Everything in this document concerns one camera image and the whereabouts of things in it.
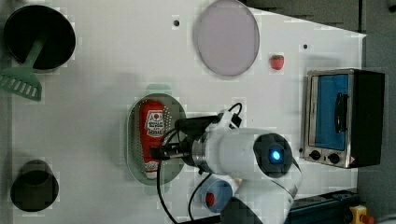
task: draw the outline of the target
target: yellow object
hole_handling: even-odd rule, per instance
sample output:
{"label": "yellow object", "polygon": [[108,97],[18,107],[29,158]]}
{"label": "yellow object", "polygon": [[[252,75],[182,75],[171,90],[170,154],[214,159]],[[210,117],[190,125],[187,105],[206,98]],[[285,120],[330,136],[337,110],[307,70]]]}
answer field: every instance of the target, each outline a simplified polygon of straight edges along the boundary
{"label": "yellow object", "polygon": [[361,216],[367,215],[367,208],[363,205],[358,205],[355,207],[349,207],[349,210],[353,214],[353,220],[350,224],[364,224],[361,222]]}

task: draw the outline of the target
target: red button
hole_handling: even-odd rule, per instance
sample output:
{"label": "red button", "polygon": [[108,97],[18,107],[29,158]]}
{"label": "red button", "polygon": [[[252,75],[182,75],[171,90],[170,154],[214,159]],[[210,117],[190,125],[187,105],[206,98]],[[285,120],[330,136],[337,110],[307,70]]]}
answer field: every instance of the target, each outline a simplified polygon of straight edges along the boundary
{"label": "red button", "polygon": [[206,205],[211,207],[215,204],[215,195],[213,193],[208,192],[206,194]]}
{"label": "red button", "polygon": [[373,217],[369,217],[369,216],[365,216],[365,215],[361,216],[361,221],[364,224],[375,224],[375,220]]}

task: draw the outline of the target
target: white tabletop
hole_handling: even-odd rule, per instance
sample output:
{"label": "white tabletop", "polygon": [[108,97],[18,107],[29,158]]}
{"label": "white tabletop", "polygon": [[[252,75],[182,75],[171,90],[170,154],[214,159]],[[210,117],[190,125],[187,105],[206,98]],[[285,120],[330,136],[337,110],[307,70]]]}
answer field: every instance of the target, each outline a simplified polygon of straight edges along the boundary
{"label": "white tabletop", "polygon": [[[356,169],[304,161],[298,149],[306,72],[361,68],[363,35],[251,9],[261,34],[259,56],[246,73],[226,78],[203,65],[193,39],[211,2],[47,3],[67,15],[78,45],[64,67],[39,75],[40,103],[13,97],[13,175],[24,162],[41,158],[58,177],[60,193],[51,208],[36,214],[14,208],[14,223],[170,223],[158,196],[130,175],[123,156],[128,110],[152,83],[168,85],[187,117],[241,102],[243,127],[284,135],[304,173],[297,198],[356,188]],[[281,71],[270,67],[272,53],[284,55]],[[186,165],[164,194],[178,220],[188,220],[188,199],[201,179]],[[213,215],[198,203],[193,213]]]}

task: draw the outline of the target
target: blue led light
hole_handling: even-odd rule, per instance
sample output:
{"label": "blue led light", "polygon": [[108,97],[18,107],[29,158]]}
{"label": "blue led light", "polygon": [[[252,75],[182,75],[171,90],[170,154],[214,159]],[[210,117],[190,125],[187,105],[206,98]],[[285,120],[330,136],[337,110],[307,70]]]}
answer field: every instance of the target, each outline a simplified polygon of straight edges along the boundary
{"label": "blue led light", "polygon": [[277,151],[274,151],[273,153],[272,153],[272,157],[275,159],[275,160],[279,160],[280,159],[280,154],[279,154],[279,152],[277,152]]}

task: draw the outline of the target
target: red ketchup bottle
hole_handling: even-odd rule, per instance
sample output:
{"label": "red ketchup bottle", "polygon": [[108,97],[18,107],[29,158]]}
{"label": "red ketchup bottle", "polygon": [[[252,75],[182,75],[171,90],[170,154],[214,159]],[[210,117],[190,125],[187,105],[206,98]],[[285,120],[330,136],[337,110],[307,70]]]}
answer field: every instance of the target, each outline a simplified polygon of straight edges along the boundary
{"label": "red ketchup bottle", "polygon": [[157,177],[158,160],[151,158],[149,149],[162,143],[165,124],[163,122],[163,104],[148,100],[140,106],[140,142],[142,143],[146,177]]}

